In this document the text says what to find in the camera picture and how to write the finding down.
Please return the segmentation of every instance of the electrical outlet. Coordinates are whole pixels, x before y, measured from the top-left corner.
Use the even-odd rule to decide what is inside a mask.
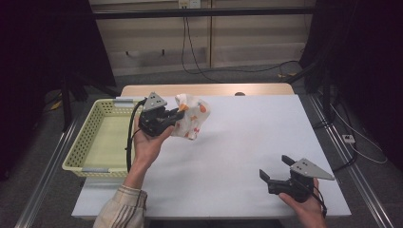
[[[352,135],[342,135],[341,137],[345,143],[355,143],[355,139]]]
[[[200,9],[202,7],[201,0],[189,0],[189,8]]]
[[[189,0],[178,0],[179,9],[189,9]]]

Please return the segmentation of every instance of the white table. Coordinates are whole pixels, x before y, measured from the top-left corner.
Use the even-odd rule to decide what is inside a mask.
[[[168,109],[175,107],[173,97],[164,98]],[[294,212],[268,194],[259,169],[272,179],[287,180],[289,167],[281,162],[281,155],[287,155],[294,160],[307,158],[332,173],[297,95],[202,98],[212,112],[198,138],[193,142],[169,138],[147,172],[147,217],[290,217]],[[72,215],[95,218],[122,182],[87,179]],[[321,180],[320,191],[328,217],[351,215],[335,180]]]

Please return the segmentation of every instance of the green basket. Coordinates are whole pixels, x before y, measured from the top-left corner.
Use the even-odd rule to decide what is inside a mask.
[[[128,125],[136,103],[115,99],[96,101],[68,151],[63,169],[79,177],[124,178],[127,175]],[[141,111],[142,107],[139,107],[137,114]]]

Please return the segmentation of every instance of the beige sleeve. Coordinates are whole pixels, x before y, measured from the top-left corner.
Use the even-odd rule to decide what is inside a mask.
[[[145,191],[121,186],[101,210],[94,227],[144,227]]]

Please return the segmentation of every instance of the cloth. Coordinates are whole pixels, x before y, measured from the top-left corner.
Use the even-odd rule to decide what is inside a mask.
[[[196,140],[201,126],[210,115],[210,105],[202,99],[190,94],[180,94],[175,97],[179,111],[184,110],[184,116],[175,124],[172,136]]]
[[[144,228],[146,199],[145,191],[122,185],[104,205],[93,227]]]

